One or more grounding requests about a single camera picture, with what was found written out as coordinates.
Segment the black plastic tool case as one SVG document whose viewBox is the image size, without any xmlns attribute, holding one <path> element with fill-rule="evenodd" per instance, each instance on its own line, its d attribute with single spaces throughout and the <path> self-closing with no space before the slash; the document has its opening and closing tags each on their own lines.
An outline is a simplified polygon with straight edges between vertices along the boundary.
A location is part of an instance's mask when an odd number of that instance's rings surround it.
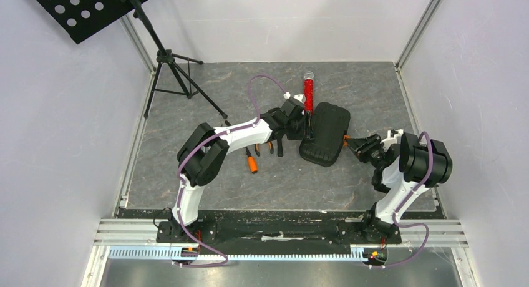
<svg viewBox="0 0 529 287">
<path fill-rule="evenodd" d="M 300 157 L 323 167 L 333 165 L 343 148 L 350 120 L 347 109 L 329 102 L 319 103 L 311 117 L 314 138 L 300 143 Z"/>
</svg>

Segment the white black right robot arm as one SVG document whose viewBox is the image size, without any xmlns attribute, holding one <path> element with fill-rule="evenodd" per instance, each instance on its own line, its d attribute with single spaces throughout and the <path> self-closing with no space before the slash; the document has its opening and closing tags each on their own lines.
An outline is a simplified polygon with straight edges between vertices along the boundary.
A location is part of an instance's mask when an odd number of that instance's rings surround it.
<svg viewBox="0 0 529 287">
<path fill-rule="evenodd" d="M 397 235 L 404 212 L 427 190 L 445 183 L 453 169 L 445 144 L 427 132 L 415 135 L 391 129 L 386 138 L 347 137 L 344 144 L 360 162 L 374 167 L 371 184 L 384 193 L 361 221 L 361 236 L 368 242 Z"/>
</svg>

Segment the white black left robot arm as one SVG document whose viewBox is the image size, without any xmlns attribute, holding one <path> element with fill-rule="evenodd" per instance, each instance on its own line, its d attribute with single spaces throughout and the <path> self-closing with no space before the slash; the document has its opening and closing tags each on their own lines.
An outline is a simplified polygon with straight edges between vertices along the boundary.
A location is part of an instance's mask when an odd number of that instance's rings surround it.
<svg viewBox="0 0 529 287">
<path fill-rule="evenodd" d="M 211 183 L 229 153 L 255 144 L 277 142 L 275 152 L 283 156 L 282 138 L 301 140 L 308 113 L 304 96 L 286 99 L 281 107 L 259 114 L 250 121 L 228 127 L 200 124 L 177 154 L 180 178 L 177 202 L 172 209 L 172 235 L 180 242 L 192 240 L 196 233 L 198 206 L 203 189 Z"/>
</svg>

